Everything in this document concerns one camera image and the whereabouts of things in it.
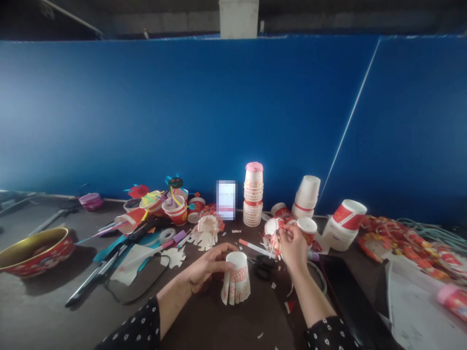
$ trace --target polka dot shirt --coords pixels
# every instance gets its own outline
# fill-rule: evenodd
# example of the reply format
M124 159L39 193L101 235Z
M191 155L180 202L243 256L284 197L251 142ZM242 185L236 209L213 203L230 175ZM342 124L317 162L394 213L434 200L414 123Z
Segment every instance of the polka dot shirt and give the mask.
M338 316L316 322L305 333L309 349L313 350L355 350L358 343L350 335L344 321Z
M151 298L137 313L126 320L95 347L96 350L159 349L161 343L160 316L157 298ZM355 350L357 342L338 316L325 318L305 332L309 349Z
M145 306L109 334L95 349L159 349L161 320L157 298L152 297Z

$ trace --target white tape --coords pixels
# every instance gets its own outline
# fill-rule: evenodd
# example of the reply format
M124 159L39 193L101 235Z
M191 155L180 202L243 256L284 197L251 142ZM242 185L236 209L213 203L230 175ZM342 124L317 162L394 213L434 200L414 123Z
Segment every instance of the white tape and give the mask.
M159 236L159 240L161 242L161 245L169 242L174 236L177 234L174 228L166 228L164 231L161 232Z

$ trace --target black scissors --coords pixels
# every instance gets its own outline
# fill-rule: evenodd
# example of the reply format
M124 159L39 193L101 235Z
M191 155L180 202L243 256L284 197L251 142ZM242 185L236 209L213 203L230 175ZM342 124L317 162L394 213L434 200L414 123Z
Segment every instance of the black scissors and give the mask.
M249 259L253 264L253 273L261 280L270 280L271 273L276 266L273 259L266 255L258 255L254 259Z

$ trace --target decorated bowl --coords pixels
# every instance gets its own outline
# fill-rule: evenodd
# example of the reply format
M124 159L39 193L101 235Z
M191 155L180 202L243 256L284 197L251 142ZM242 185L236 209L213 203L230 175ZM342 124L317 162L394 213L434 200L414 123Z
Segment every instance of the decorated bowl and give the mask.
M66 228L53 228L30 236L0 253L0 272L21 278L40 275L66 260L74 251Z

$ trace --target green rope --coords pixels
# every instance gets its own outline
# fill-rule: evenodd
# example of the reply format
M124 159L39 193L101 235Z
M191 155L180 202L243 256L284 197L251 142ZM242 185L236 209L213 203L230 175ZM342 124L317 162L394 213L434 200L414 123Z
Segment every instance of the green rope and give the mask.
M453 250L467 254L467 241L455 233L435 225L422 224L407 218L400 218L396 221L409 228L413 228L423 238L429 238L432 241L449 245Z

